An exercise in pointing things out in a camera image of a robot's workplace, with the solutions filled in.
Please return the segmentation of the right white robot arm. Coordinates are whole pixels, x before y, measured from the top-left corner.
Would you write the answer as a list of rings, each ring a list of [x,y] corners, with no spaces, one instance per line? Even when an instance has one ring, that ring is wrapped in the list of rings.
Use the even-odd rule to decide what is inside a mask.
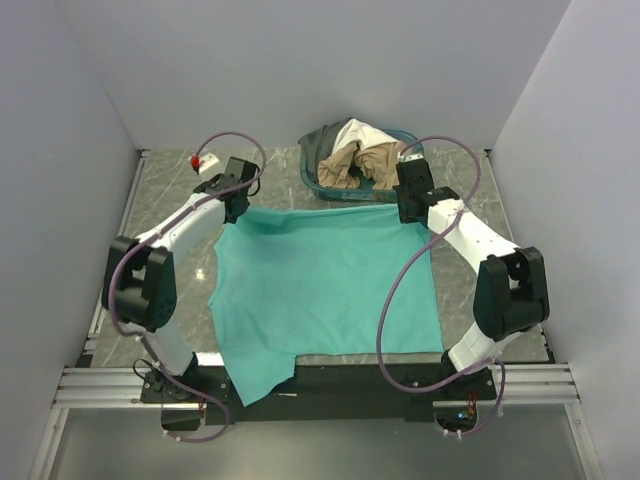
[[[542,253],[521,248],[481,221],[449,187],[437,188],[420,155],[397,165],[394,187],[403,223],[420,223],[440,235],[476,274],[474,322],[442,356],[444,395],[460,399],[474,386],[471,366],[499,356],[521,334],[549,317]]]

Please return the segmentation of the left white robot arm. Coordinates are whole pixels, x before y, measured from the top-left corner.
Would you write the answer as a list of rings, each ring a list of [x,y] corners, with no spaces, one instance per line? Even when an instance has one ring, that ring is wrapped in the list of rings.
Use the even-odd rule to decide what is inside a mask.
[[[163,222],[111,243],[102,291],[102,306],[116,331],[144,345],[155,368],[168,373],[164,389],[179,402],[197,395],[200,378],[191,371],[197,367],[196,355],[172,320],[178,301],[176,266],[213,230],[246,212],[261,169],[232,157],[223,169],[216,159],[202,160],[198,172],[202,182]]]

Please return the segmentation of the teal t shirt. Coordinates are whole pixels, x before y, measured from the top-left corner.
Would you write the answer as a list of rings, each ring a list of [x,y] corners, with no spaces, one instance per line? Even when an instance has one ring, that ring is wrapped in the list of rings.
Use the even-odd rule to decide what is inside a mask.
[[[252,207],[225,226],[209,306],[242,403],[291,378],[301,355],[442,352],[429,239],[392,205]]]

